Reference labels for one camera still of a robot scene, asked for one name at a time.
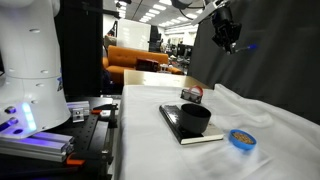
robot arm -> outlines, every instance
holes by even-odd
[[[171,1],[172,5],[178,9],[185,9],[193,2],[193,0]],[[204,11],[191,24],[196,25],[211,16],[211,22],[215,28],[212,40],[228,54],[236,53],[235,45],[242,25],[232,20],[230,0],[203,0],[203,3],[206,5]]]
[[[0,0],[0,138],[22,139],[70,117],[54,15],[59,0]]]

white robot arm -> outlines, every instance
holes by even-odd
[[[21,139],[70,117],[54,16],[59,0],[0,0],[0,137]]]

ceiling light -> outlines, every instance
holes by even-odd
[[[198,17],[197,15],[194,15],[194,14],[191,14],[191,13],[187,14],[186,16],[189,17],[189,18],[193,18],[193,19]]]
[[[121,10],[121,9],[119,9],[118,12],[119,12],[119,13],[124,13],[124,14],[126,13],[126,11]]]
[[[160,6],[160,5],[158,5],[158,4],[153,5],[153,8],[159,9],[159,10],[162,10],[162,11],[167,9],[166,7]]]
[[[177,19],[179,19],[179,20],[181,20],[181,21],[188,21],[188,19],[185,18],[185,17],[178,17]]]
[[[149,12],[153,13],[153,14],[160,14],[160,11],[154,10],[154,9],[150,9]]]
[[[159,2],[170,6],[172,5],[171,0],[160,0]]]
[[[119,16],[122,17],[122,18],[125,18],[126,14],[125,13],[119,13]]]
[[[151,14],[151,13],[146,13],[147,16],[150,16],[150,17],[155,17],[156,15],[154,14]]]
[[[149,19],[141,18],[140,21],[146,21],[147,22],[147,21],[149,21]]]
[[[201,14],[203,12],[202,9],[198,10],[196,13]]]
[[[120,3],[121,5],[123,5],[123,4],[131,4],[132,1],[131,1],[131,0],[119,0],[119,3]]]
[[[121,6],[126,6],[127,5],[127,3],[123,2],[123,1],[119,1],[119,3],[121,4]]]
[[[143,16],[142,18],[144,18],[144,19],[151,19],[151,17],[149,17],[149,16]]]
[[[173,23],[173,22],[170,22],[170,21],[167,21],[166,24],[174,25],[174,23]]]
[[[171,22],[179,23],[180,21],[179,21],[179,20],[176,20],[176,19],[172,19]]]

office room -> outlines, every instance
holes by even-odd
[[[319,8],[0,0],[0,179],[320,179]]]

monitor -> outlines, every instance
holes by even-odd
[[[184,58],[191,57],[193,46],[178,44],[177,56],[182,56]]]
[[[149,41],[156,43],[160,39],[161,39],[161,34],[159,34],[158,27],[151,26]]]
[[[185,44],[178,44],[177,48],[177,56],[185,56],[185,50],[186,50],[186,45]]]
[[[187,46],[187,47],[186,47],[186,51],[187,51],[186,56],[187,56],[187,57],[191,57],[191,55],[192,55],[192,49],[193,49],[193,46]]]

